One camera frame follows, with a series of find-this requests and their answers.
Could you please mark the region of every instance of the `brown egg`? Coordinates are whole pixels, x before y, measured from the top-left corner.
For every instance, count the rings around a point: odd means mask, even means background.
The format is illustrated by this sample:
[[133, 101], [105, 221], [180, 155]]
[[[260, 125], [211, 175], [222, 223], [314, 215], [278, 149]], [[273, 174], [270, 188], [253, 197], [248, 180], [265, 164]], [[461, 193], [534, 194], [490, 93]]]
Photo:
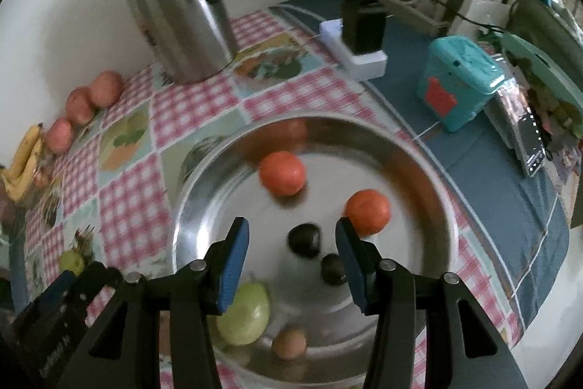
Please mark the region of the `brown egg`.
[[352, 195], [346, 202], [345, 215], [360, 237], [381, 231], [391, 219], [391, 204], [385, 195], [368, 188]]
[[280, 331], [271, 343], [271, 350], [285, 361], [299, 358], [305, 353], [305, 348], [304, 332], [295, 328]]
[[259, 163], [259, 180], [276, 197], [289, 197], [304, 187], [305, 166], [291, 152], [274, 152]]

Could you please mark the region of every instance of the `power strip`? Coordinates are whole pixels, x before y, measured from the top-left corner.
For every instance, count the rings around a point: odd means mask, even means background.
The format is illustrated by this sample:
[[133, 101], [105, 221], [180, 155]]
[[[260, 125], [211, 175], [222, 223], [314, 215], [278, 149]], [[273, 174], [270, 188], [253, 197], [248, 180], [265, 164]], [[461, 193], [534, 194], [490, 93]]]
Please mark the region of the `power strip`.
[[320, 24], [320, 40], [328, 47], [354, 81], [379, 78], [385, 74], [387, 54], [378, 52], [355, 55], [342, 41], [342, 19], [334, 19]]

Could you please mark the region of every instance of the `black power adapter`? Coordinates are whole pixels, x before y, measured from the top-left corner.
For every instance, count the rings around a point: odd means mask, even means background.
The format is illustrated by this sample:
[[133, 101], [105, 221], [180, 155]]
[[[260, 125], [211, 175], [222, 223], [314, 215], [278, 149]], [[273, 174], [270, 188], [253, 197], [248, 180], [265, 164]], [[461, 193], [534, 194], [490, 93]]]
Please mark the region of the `black power adapter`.
[[380, 0], [342, 3], [342, 41], [355, 55], [383, 49], [387, 12]]

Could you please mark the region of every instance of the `pink checkered tablecloth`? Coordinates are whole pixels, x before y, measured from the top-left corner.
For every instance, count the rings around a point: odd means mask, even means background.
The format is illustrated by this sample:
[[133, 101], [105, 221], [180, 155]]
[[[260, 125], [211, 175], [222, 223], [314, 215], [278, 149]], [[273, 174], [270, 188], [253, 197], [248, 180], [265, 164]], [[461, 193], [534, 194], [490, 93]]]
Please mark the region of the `pink checkered tablecloth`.
[[[126, 80], [120, 101], [98, 115], [69, 154], [59, 158], [48, 191], [27, 214], [24, 252], [31, 297], [58, 276], [59, 256], [70, 248], [89, 249], [89, 260], [123, 272], [138, 270], [149, 277], [163, 273], [171, 210], [184, 172], [181, 163], [190, 157], [188, 151], [202, 150], [197, 146], [210, 137], [224, 137], [279, 113], [317, 109], [378, 125], [393, 121], [393, 133], [416, 146], [394, 118], [383, 117], [378, 104], [337, 71], [313, 35], [269, 11], [234, 20], [232, 27], [243, 50], [232, 68], [181, 86], [171, 84], [157, 63], [149, 65]], [[459, 228], [454, 270], [512, 346], [521, 337], [517, 317], [493, 285], [497, 277], [488, 271], [486, 254], [472, 239], [454, 194], [451, 201]], [[89, 324], [112, 294], [104, 289], [92, 302]], [[425, 332], [417, 343], [413, 387], [421, 389]], [[219, 365], [219, 374], [223, 388], [241, 387], [228, 368]], [[172, 387], [169, 367], [161, 370], [161, 384]]]

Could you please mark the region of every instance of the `teal container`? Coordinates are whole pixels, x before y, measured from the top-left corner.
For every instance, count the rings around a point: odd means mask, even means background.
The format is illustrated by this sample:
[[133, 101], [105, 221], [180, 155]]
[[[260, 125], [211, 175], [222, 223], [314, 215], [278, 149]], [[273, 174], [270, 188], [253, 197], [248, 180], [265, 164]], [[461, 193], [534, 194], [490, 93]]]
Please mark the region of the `teal container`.
[[476, 117], [504, 80], [502, 68], [479, 46], [451, 35], [429, 44], [417, 94], [454, 132]]

